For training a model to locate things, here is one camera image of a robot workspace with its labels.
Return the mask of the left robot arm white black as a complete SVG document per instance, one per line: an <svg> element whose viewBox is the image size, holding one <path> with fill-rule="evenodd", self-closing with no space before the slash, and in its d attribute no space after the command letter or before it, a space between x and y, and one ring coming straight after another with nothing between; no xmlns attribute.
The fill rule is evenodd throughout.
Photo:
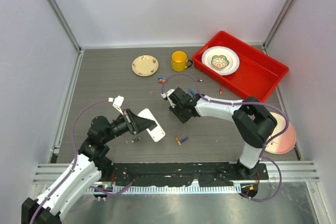
<svg viewBox="0 0 336 224"><path fill-rule="evenodd" d="M75 152L66 170L36 199L27 198L22 204L22 223L61 223L77 200L98 180L105 182L112 174L112 161L106 157L107 143L129 132L147 131L153 141L165 136L163 128L149 109L134 114L123 110L109 122L104 116L95 117L86 140Z"/></svg>

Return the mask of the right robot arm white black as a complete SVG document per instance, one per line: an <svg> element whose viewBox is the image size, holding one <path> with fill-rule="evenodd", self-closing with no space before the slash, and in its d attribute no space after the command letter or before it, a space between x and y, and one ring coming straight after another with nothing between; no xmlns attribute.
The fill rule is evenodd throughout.
<svg viewBox="0 0 336 224"><path fill-rule="evenodd" d="M256 174L264 144L277 126L277 120L256 98L229 101L199 93L191 96L181 88L163 92L161 97L169 102L169 110L181 123L207 116L233 122L245 141L236 173L242 179Z"/></svg>

